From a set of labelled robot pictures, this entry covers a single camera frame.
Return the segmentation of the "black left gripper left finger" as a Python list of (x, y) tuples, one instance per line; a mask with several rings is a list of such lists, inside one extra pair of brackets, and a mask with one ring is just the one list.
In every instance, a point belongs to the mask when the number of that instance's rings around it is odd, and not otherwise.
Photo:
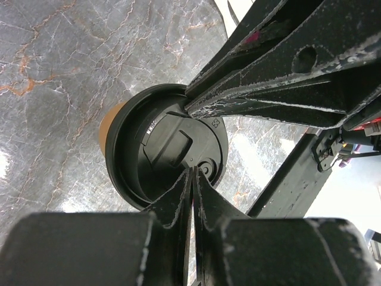
[(1, 250), (1, 284), (186, 285), (192, 175), (141, 212), (24, 217)]

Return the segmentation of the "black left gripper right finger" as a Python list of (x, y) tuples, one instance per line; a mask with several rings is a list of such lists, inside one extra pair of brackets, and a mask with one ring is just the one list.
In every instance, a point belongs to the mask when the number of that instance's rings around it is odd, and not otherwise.
[(364, 237), (335, 218), (253, 219), (192, 171), (202, 285), (379, 285)]

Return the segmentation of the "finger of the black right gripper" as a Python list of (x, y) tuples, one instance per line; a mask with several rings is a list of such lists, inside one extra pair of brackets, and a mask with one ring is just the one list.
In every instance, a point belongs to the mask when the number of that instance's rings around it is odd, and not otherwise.
[(270, 73), (274, 50), (204, 92), (186, 110), (192, 117), (247, 116), (317, 128), (356, 128), (380, 111), (380, 39), (369, 38), (308, 73)]
[(291, 34), (321, 1), (255, 1), (227, 42), (186, 88), (201, 95), (242, 70)]

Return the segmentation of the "black plastic cup lid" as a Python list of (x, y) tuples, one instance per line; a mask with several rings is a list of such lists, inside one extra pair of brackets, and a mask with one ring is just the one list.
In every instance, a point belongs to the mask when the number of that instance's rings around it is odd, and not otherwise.
[(174, 83), (147, 88), (121, 106), (108, 128), (108, 175), (118, 194), (138, 210), (189, 168), (200, 167), (213, 187), (225, 174), (229, 143), (224, 121), (191, 118), (185, 91), (185, 85)]

